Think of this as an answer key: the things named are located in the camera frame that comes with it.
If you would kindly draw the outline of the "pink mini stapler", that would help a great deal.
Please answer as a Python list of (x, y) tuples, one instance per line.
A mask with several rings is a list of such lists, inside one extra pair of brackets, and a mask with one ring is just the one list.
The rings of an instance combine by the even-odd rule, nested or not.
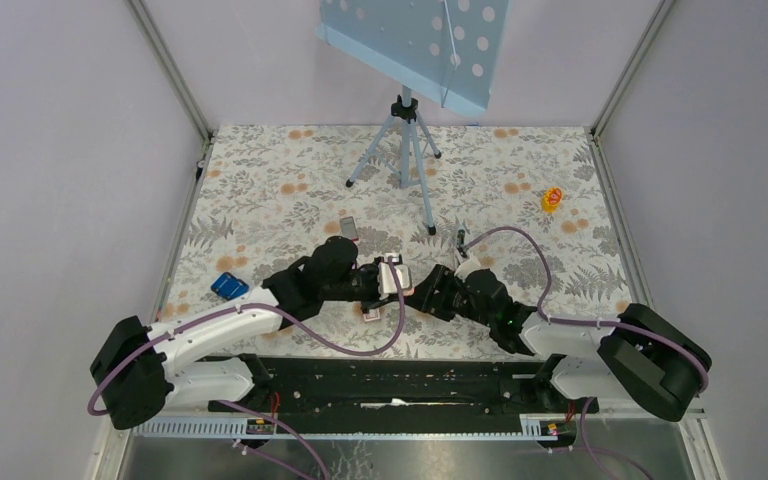
[(399, 287), (400, 292), (405, 296), (411, 296), (414, 292), (413, 279), (410, 268), (405, 264), (399, 264), (394, 267), (394, 282)]

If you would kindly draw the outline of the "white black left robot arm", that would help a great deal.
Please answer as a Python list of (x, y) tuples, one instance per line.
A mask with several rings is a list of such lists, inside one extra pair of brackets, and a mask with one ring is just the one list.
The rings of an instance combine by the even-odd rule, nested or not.
[(152, 325), (136, 316), (117, 322), (90, 364), (96, 389), (88, 413), (106, 415), (125, 430), (172, 406), (226, 400), (248, 411), (261, 409), (270, 397), (267, 380), (239, 359), (210, 363), (205, 357), (247, 337), (300, 326), (329, 301), (376, 307), (411, 290), (401, 255), (363, 265), (357, 256), (354, 241), (333, 236), (260, 286), (205, 313)]

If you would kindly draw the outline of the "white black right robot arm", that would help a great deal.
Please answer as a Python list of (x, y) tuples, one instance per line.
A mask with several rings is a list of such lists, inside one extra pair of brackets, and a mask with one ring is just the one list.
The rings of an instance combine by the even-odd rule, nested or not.
[(440, 320), (472, 320), (504, 351), (560, 357), (533, 386), (535, 402), (557, 412), (572, 399), (635, 402), (666, 421), (681, 420), (706, 390), (710, 355), (650, 307), (631, 303), (615, 319), (543, 319), (516, 301), (488, 269), (436, 265), (406, 300)]

